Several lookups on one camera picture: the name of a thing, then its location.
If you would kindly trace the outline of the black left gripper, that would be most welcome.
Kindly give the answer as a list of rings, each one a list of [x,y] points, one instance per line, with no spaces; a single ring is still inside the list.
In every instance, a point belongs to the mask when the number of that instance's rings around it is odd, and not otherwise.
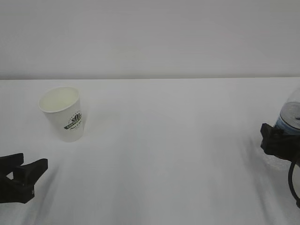
[[[34,184],[48,169],[48,159],[23,163],[23,153],[0,157],[0,203],[27,203],[35,196]],[[2,171],[12,171],[13,178]]]

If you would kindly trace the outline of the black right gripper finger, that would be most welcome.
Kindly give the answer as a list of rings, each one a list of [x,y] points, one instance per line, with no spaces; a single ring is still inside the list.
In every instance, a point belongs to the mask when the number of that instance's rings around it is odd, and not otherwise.
[[[262,124],[260,132],[261,148],[265,154],[291,162],[300,155],[299,135],[287,135],[282,129],[267,123]]]

